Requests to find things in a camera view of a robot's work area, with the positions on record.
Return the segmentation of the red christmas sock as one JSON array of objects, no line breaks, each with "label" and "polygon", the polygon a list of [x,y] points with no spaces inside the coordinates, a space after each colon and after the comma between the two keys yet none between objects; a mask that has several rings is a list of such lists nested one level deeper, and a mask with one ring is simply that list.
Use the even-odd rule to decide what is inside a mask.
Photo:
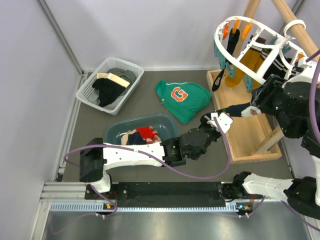
[{"label": "red christmas sock", "polygon": [[161,140],[158,132],[152,126],[139,127],[135,130],[139,132],[140,136],[145,140]]}]

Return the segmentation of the navy sock green yellow buckle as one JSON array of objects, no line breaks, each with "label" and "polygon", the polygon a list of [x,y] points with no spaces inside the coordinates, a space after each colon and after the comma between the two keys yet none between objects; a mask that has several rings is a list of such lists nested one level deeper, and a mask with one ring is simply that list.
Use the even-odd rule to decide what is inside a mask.
[{"label": "navy sock green yellow buckle", "polygon": [[127,145],[145,145],[146,140],[142,138],[140,132],[134,132],[128,135]]}]

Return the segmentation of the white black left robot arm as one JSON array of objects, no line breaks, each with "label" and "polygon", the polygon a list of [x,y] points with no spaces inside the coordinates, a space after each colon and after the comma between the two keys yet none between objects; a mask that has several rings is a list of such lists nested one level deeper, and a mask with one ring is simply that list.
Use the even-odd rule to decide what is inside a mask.
[{"label": "white black left robot arm", "polygon": [[80,152],[79,180],[92,184],[102,198],[109,198],[114,191],[108,170],[121,167],[166,167],[175,171],[185,165],[187,159],[198,160],[207,152],[212,142],[228,132],[232,120],[221,116],[205,116],[198,128],[192,128],[179,137],[156,143],[121,146],[103,143],[88,144]]}]

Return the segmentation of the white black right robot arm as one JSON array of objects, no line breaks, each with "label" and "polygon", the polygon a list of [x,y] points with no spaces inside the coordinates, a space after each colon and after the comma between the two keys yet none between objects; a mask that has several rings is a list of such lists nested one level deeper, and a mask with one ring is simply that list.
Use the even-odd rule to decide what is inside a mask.
[{"label": "white black right robot arm", "polygon": [[320,89],[312,82],[269,76],[266,83],[252,92],[251,106],[273,116],[283,138],[287,157],[295,153],[288,143],[296,146],[314,166],[315,176],[290,179],[263,177],[253,172],[237,174],[232,183],[222,186],[219,193],[225,200],[244,199],[249,195],[274,198],[288,204],[297,213],[320,218]]}]

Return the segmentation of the white round sock hanger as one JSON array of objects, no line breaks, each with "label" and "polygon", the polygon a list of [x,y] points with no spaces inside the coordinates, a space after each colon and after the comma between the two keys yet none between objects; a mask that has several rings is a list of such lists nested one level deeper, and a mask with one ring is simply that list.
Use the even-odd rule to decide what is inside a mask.
[{"label": "white round sock hanger", "polygon": [[[235,26],[239,25],[239,22],[246,22],[248,25],[243,30],[242,35],[246,36],[248,32],[251,30],[252,25],[257,26],[257,30],[255,31],[252,39],[246,45],[244,50],[242,50],[238,57],[234,57],[233,55],[227,52],[227,49],[223,46],[222,41],[229,36],[229,23],[234,22]],[[297,20],[298,24],[302,24],[306,27],[303,20]],[[232,65],[232,72],[234,73],[235,70],[240,70],[244,72],[245,75],[252,78],[254,81],[258,82],[260,85],[263,85],[266,80],[264,79],[264,74],[273,63],[273,61],[280,57],[282,63],[287,68],[286,74],[284,76],[285,80],[289,79],[289,76],[292,73],[292,69],[295,66],[295,63],[298,62],[302,57],[306,57],[306,53],[303,51],[302,48],[298,47],[296,44],[292,42],[294,39],[293,37],[287,34],[287,31],[290,27],[295,25],[295,21],[285,25],[283,34],[281,35],[265,24],[258,22],[252,18],[244,17],[244,16],[231,16],[227,18],[224,22],[222,22],[214,33],[214,42],[216,43],[217,48],[219,51],[224,55],[224,57],[230,62]],[[270,35],[275,37],[275,42],[272,44],[264,44],[257,42],[258,37],[260,37],[261,33],[268,32]],[[251,48],[256,48],[258,50],[269,50],[270,53],[262,63],[262,65],[258,68],[257,71],[253,71],[249,69],[246,65],[244,65],[241,60],[247,54],[247,52]]]}]

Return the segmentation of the black white striped sock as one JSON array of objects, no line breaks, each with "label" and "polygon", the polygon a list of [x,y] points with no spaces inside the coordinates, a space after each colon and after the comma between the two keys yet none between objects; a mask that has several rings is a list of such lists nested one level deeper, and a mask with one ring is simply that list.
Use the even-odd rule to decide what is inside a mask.
[{"label": "black white striped sock", "polygon": [[283,64],[281,58],[279,56],[276,57],[276,59],[272,62],[270,67],[265,72],[263,78],[267,80],[270,75],[277,75],[280,78],[284,78],[287,72],[287,68]]}]

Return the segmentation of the green jacket with orange logo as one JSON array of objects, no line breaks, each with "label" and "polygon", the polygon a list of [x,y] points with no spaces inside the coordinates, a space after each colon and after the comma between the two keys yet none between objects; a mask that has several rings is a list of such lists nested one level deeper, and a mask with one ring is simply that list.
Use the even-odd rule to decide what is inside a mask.
[{"label": "green jacket with orange logo", "polygon": [[210,91],[193,82],[160,80],[155,92],[160,103],[182,124],[188,124],[212,97]]}]

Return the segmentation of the blue translucent plastic tub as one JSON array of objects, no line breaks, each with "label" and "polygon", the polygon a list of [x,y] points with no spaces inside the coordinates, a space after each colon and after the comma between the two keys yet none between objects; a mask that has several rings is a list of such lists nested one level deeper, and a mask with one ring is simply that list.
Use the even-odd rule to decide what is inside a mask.
[{"label": "blue translucent plastic tub", "polygon": [[[158,132],[161,142],[146,145],[121,145],[121,138],[127,132],[149,126]],[[103,136],[103,143],[107,145],[103,149],[103,158],[106,159],[103,169],[108,171],[133,166],[161,167],[165,156],[165,150],[161,143],[179,135],[173,118],[163,113],[149,114],[113,123]]]}]

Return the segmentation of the black sports sock blue accents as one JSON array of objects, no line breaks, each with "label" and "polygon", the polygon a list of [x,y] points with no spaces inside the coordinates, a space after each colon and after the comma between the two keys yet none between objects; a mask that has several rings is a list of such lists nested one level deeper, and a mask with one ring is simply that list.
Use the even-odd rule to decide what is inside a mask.
[{"label": "black sports sock blue accents", "polygon": [[[228,35],[228,42],[227,42],[227,52],[231,55],[233,55],[235,48],[237,46],[237,43],[239,41],[239,37],[240,37],[240,30],[237,29],[235,30],[235,32],[233,32],[233,30],[230,31],[229,35]],[[227,67],[227,65],[230,65],[231,63],[225,58],[225,56],[219,51],[216,42],[213,42],[213,50],[214,50],[214,56],[218,58],[219,60],[219,66],[220,66],[220,73],[218,74],[218,76],[215,78],[213,84],[212,84],[212,88],[211,90],[213,92],[217,91],[221,85],[221,79],[225,73],[225,69]]]}]

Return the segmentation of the wooden hanging rod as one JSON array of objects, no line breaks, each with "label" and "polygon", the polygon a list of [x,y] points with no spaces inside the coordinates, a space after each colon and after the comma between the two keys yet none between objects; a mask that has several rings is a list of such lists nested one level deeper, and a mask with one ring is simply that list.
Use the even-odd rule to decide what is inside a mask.
[{"label": "wooden hanging rod", "polygon": [[295,24],[289,28],[289,31],[293,33],[293,36],[296,38],[297,42],[304,50],[306,55],[308,57],[311,57],[313,54],[315,54],[319,50],[319,48],[311,39],[305,27],[302,24],[297,23],[298,19],[296,18],[295,14],[292,12],[286,1],[272,0],[272,2],[286,24],[295,21]]}]

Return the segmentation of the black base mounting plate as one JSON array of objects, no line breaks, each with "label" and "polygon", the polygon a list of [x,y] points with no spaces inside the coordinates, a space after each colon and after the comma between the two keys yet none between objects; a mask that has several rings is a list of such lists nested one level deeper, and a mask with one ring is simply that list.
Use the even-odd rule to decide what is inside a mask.
[{"label": "black base mounting plate", "polygon": [[121,208],[223,207],[226,201],[252,197],[220,182],[119,182],[103,196]]}]

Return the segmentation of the clothes pile in basket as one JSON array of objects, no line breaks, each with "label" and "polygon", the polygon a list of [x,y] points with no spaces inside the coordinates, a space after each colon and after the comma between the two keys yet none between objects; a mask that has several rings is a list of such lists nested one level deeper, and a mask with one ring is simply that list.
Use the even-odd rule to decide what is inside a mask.
[{"label": "clothes pile in basket", "polygon": [[[128,83],[128,86],[124,87],[123,85],[108,79],[108,74],[113,74],[121,78]],[[132,71],[117,67],[109,69],[107,73],[97,73],[96,80],[92,84],[94,91],[97,93],[97,99],[95,102],[99,107],[114,109],[136,79],[137,77]]]}]

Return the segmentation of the white plastic laundry basket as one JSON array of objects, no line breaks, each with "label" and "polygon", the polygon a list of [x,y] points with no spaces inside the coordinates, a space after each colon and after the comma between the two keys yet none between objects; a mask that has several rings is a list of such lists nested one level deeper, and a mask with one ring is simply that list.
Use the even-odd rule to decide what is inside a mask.
[{"label": "white plastic laundry basket", "polygon": [[82,103],[117,115],[138,86],[144,69],[116,57],[106,58],[76,92]]}]

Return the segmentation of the wooden rack base frame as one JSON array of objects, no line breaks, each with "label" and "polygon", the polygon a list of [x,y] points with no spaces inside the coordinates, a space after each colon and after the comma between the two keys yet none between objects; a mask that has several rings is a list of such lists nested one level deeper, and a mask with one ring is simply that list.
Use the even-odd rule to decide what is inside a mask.
[{"label": "wooden rack base frame", "polygon": [[[225,84],[228,76],[225,71],[219,89],[211,93],[217,110],[251,101],[252,96],[246,91],[244,82],[228,87]],[[277,160],[283,155],[278,145],[283,134],[280,129],[272,130],[265,114],[249,118],[234,117],[226,136],[233,164]]]}]

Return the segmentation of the aluminium frame rail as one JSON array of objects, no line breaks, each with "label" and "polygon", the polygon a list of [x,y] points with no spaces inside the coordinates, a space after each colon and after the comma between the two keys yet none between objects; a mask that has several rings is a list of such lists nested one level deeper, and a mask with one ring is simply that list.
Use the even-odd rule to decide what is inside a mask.
[{"label": "aluminium frame rail", "polygon": [[309,240],[307,226],[280,201],[225,202],[215,182],[133,182],[114,185],[113,210],[87,199],[82,183],[44,185],[32,240]]}]

